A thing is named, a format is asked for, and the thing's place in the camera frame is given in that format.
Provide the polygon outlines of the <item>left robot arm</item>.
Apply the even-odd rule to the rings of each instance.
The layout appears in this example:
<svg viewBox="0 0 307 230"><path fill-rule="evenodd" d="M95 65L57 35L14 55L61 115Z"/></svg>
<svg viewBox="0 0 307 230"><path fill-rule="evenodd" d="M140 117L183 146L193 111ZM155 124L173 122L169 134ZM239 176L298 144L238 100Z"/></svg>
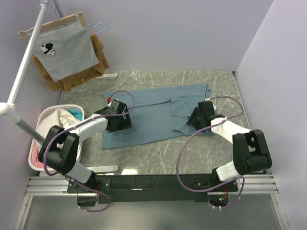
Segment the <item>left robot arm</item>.
<svg viewBox="0 0 307 230"><path fill-rule="evenodd" d="M105 131L113 133L132 128L128 106L112 100L108 106L96 111L89 118L67 128L52 126L42 144L38 160L48 168L79 182L86 193L98 188L95 173L77 162L79 145L89 137Z"/></svg>

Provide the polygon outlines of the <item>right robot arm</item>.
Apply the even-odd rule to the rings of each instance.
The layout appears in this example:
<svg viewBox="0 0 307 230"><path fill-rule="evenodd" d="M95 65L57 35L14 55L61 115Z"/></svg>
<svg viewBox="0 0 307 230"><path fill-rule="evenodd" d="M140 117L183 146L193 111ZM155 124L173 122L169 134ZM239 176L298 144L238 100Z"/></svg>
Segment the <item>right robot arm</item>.
<svg viewBox="0 0 307 230"><path fill-rule="evenodd" d="M199 102L187 124L201 132L209 130L232 144L232 161L211 173L211 187L215 191L222 191L231 179L271 168L272 158L264 133L243 128L216 114L212 101Z"/></svg>

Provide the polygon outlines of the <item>blue t shirt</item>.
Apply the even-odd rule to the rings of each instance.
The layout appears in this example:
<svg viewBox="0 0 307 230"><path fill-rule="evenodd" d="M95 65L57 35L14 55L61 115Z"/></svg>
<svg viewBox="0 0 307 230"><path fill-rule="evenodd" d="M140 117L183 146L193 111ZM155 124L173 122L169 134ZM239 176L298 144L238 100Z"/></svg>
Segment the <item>blue t shirt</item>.
<svg viewBox="0 0 307 230"><path fill-rule="evenodd" d="M132 127L114 133L102 133L102 149L136 146L195 133L187 125L199 102L211 96L208 84L152 88L126 92L106 92L125 103L130 110Z"/></svg>

